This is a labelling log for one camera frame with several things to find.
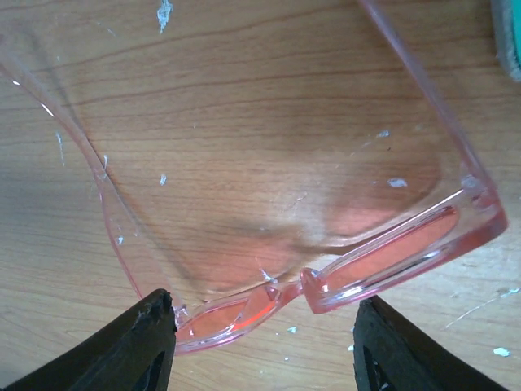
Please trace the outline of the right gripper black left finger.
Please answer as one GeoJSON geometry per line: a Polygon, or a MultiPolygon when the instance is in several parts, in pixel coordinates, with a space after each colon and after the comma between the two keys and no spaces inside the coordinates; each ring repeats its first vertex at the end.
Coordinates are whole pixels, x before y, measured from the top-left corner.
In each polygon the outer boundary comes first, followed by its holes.
{"type": "Polygon", "coordinates": [[[65,354],[5,390],[166,390],[177,327],[157,289],[65,354]]]}

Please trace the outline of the red sunglasses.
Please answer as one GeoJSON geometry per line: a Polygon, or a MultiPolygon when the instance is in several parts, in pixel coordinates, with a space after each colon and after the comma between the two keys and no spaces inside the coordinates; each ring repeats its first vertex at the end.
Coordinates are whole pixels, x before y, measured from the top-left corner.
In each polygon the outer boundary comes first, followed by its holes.
{"type": "Polygon", "coordinates": [[[1,352],[164,288],[177,352],[326,313],[505,214],[409,47],[437,1],[4,1],[1,352]]]}

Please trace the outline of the grey glasses case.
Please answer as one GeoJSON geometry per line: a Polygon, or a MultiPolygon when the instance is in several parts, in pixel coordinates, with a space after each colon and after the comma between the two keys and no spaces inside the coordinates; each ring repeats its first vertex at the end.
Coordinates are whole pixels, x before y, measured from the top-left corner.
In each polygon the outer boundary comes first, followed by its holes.
{"type": "Polygon", "coordinates": [[[497,58],[506,74],[520,83],[520,1],[490,3],[497,58]]]}

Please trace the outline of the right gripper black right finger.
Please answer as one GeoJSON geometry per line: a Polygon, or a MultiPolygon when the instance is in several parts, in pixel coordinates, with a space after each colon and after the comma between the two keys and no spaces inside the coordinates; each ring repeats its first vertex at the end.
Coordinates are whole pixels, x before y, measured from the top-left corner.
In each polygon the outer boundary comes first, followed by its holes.
{"type": "Polygon", "coordinates": [[[386,301],[360,302],[353,331],[359,390],[503,390],[386,301]]]}

